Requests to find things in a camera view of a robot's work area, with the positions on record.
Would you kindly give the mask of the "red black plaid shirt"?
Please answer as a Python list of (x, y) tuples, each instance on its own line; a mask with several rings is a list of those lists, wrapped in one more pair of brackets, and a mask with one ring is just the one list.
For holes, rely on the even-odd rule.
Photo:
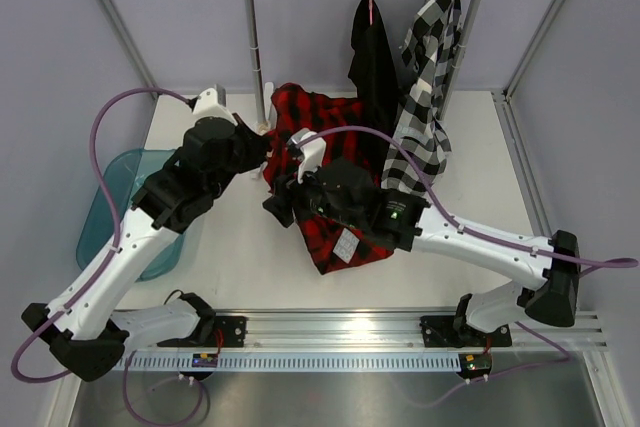
[[(286, 149), (294, 133), (307, 128), (320, 132), (347, 125), (365, 125), (365, 104), (356, 98), (331, 98), (305, 91), (294, 83), (278, 87), (271, 97), (277, 114), (276, 124), (268, 133), (272, 156), (267, 161), (263, 177), (271, 189), (276, 180), (297, 171), (297, 162)], [(381, 168), (374, 159), (374, 149), (386, 149), (382, 139), (366, 133), (342, 132), (325, 138), (324, 165), (344, 157), (365, 169), (376, 185), (380, 184)], [(304, 239), (311, 261), (321, 275), (343, 269), (361, 267), (385, 260), (393, 252), (375, 245), (359, 231), (318, 216), (297, 214), (296, 224)]]

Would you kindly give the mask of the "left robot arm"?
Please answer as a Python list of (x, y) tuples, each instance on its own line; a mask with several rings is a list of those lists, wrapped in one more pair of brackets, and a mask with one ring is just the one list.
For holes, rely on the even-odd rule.
[(213, 207), (236, 175), (258, 168), (269, 149), (269, 139), (238, 116), (204, 117), (185, 132), (77, 279), (49, 303), (23, 311), (23, 322), (66, 373), (91, 382), (140, 348), (216, 341), (216, 313), (194, 293), (146, 309), (118, 305), (148, 265)]

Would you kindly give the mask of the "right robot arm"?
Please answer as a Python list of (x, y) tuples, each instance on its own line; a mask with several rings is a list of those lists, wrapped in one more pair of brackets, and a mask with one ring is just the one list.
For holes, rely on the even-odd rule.
[(283, 227), (320, 217), (387, 250), (444, 255), (508, 278), (488, 292), (462, 296), (452, 314), (422, 317), (428, 345), (508, 346), (508, 326), (517, 321), (575, 324), (581, 268), (577, 238), (569, 232), (523, 237), (453, 222), (419, 196), (376, 186), (365, 169), (344, 158), (314, 172), (278, 177), (263, 207)]

